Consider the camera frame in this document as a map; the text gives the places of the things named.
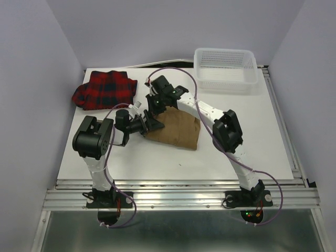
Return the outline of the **white plastic basket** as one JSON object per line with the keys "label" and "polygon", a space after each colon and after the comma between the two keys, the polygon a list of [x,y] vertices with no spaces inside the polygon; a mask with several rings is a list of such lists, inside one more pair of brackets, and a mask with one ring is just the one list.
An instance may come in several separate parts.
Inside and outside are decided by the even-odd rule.
{"label": "white plastic basket", "polygon": [[257,63],[249,50],[198,48],[195,78],[204,89],[245,91],[258,83]]}

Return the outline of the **red black plaid skirt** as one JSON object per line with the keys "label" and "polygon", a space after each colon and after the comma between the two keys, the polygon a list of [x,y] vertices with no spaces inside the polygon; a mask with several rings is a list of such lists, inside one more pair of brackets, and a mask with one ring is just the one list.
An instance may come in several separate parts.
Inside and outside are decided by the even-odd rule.
{"label": "red black plaid skirt", "polygon": [[126,71],[92,71],[87,83],[72,95],[72,102],[83,110],[125,108],[134,103],[138,81],[130,79]]}

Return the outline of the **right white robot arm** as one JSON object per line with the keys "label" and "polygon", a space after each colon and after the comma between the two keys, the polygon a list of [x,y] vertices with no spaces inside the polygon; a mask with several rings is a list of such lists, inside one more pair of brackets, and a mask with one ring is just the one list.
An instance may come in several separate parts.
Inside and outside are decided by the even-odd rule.
{"label": "right white robot arm", "polygon": [[225,193],[226,207],[253,207],[262,199],[265,186],[252,169],[248,169],[243,149],[243,132],[233,110],[222,111],[197,100],[188,89],[173,87],[164,76],[146,80],[149,113],[158,115],[174,107],[199,119],[208,130],[213,145],[224,153],[239,180],[240,191]]}

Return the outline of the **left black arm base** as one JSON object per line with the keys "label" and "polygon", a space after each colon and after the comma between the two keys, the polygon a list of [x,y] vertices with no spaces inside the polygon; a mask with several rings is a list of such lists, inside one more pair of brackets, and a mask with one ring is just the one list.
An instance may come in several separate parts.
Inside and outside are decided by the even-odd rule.
{"label": "left black arm base", "polygon": [[133,192],[124,192],[121,194],[114,189],[99,194],[97,190],[84,192],[82,196],[86,198],[86,208],[98,211],[97,219],[101,226],[106,228],[118,228],[125,226],[133,217],[125,223],[118,224],[122,209],[132,209],[131,198]]}

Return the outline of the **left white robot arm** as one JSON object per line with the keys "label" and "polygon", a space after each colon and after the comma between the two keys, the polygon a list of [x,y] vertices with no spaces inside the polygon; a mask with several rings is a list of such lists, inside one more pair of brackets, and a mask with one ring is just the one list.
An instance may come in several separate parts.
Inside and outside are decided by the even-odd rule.
{"label": "left white robot arm", "polygon": [[84,117],[73,138],[72,148],[83,158],[92,178],[92,191],[83,193],[90,207],[112,207],[121,198],[107,168],[107,154],[117,133],[121,134],[121,140],[116,145],[125,146],[130,134],[146,135],[162,128],[164,124],[146,110],[144,114],[130,117],[128,110],[120,109],[116,111],[115,119],[102,121],[89,115]]}

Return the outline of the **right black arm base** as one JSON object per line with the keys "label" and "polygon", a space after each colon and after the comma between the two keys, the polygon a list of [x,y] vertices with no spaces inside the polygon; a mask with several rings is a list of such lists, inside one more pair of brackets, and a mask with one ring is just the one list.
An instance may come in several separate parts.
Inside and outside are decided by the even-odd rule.
{"label": "right black arm base", "polygon": [[225,209],[241,208],[241,217],[247,223],[261,224],[264,217],[264,208],[272,207],[273,201],[270,191],[266,190],[254,198],[245,191],[226,191],[222,200]]}

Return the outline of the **tan brown skirt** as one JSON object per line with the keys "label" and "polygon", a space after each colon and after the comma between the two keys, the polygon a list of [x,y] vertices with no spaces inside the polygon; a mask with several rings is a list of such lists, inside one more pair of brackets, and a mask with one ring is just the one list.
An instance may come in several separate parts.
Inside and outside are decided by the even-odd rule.
{"label": "tan brown skirt", "polygon": [[164,128],[148,132],[145,137],[156,142],[197,150],[201,129],[200,120],[174,107],[166,107],[164,113],[156,116]]}

